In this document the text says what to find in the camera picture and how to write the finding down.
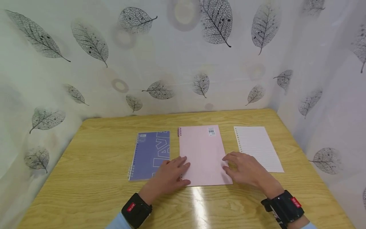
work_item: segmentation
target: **wood grain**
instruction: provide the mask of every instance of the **wood grain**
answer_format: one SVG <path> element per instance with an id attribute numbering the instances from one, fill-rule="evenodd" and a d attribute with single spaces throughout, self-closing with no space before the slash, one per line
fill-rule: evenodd
<path id="1" fill-rule="evenodd" d="M 171 158 L 179 155 L 179 126 L 218 124 L 226 153 L 237 151 L 233 126 L 264 126 L 285 173 L 273 175 L 302 204 L 318 228 L 354 228 L 275 111 L 270 109 L 89 119 L 67 147 L 19 228 L 104 228 L 141 182 L 128 182 L 139 132 L 171 131 Z M 188 187 L 154 203 L 141 228 L 277 229 L 243 185 Z"/>

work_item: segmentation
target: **wooden table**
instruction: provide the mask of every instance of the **wooden table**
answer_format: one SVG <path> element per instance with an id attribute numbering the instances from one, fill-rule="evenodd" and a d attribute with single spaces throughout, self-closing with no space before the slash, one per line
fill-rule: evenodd
<path id="1" fill-rule="evenodd" d="M 218 124 L 226 153 L 238 151 L 233 126 L 264 126 L 285 173 L 273 175 L 319 229 L 354 228 L 276 112 L 270 109 L 89 119 L 67 147 L 19 228 L 104 228 L 141 182 L 128 182 L 137 133 Z M 258 190 L 243 185 L 188 187 L 161 197 L 141 228 L 279 229 Z"/>

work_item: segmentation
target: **white lined sheet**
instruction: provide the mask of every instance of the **white lined sheet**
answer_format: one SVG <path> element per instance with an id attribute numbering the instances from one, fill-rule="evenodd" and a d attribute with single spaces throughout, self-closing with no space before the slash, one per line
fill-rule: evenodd
<path id="1" fill-rule="evenodd" d="M 284 173 L 280 159 L 263 126 L 234 126 L 239 151 L 249 154 L 268 171 Z"/>

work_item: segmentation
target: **light blue sleeve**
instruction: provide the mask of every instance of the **light blue sleeve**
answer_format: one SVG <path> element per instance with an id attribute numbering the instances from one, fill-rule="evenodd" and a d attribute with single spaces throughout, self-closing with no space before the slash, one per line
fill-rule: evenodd
<path id="1" fill-rule="evenodd" d="M 303 227 L 301 229 L 317 229 L 317 228 L 312 223 L 309 223 L 308 225 L 306 225 L 305 227 Z"/>
<path id="2" fill-rule="evenodd" d="M 105 229 L 131 229 L 122 213 L 118 213 L 116 218 Z"/>

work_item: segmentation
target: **wallpaper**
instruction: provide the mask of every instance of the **wallpaper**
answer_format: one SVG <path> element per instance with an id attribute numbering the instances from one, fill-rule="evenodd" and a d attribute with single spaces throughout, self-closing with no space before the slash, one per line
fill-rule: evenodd
<path id="1" fill-rule="evenodd" d="M 362 0 L 4 0 L 0 228 L 88 118 L 272 108 L 366 216 Z"/>

